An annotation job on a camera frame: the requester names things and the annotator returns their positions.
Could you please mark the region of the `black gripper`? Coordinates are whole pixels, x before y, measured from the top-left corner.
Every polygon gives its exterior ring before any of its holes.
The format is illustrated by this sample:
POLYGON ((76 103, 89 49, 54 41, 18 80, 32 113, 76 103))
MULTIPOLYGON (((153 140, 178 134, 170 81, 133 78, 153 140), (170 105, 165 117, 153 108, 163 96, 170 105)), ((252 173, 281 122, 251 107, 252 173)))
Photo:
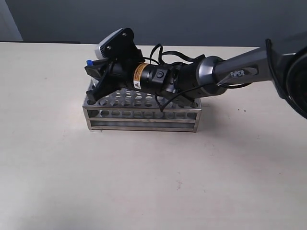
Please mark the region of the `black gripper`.
POLYGON ((87 91, 92 102, 121 89, 156 95, 175 93, 175 68, 170 65, 153 65, 132 59, 110 63, 107 59, 93 60, 92 66, 84 67, 87 75, 99 81, 94 89, 87 91))

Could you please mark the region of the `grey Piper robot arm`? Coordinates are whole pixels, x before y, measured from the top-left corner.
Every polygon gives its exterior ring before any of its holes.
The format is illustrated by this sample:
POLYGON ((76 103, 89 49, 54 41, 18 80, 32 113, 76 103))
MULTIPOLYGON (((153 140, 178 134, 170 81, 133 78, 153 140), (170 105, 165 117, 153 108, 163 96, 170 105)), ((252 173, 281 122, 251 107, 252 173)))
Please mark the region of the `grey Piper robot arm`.
POLYGON ((224 60, 200 55, 190 58, 156 45, 158 60, 144 57, 133 39, 123 33, 102 44, 106 51, 98 60, 87 61, 86 73, 96 80, 88 98, 101 98, 121 89, 163 97, 166 103, 191 106, 198 98, 217 96, 254 82, 271 81, 280 98, 299 115, 307 116, 307 35, 291 36, 283 41, 266 39, 265 45, 224 60), (164 55, 181 61, 166 63, 164 55))

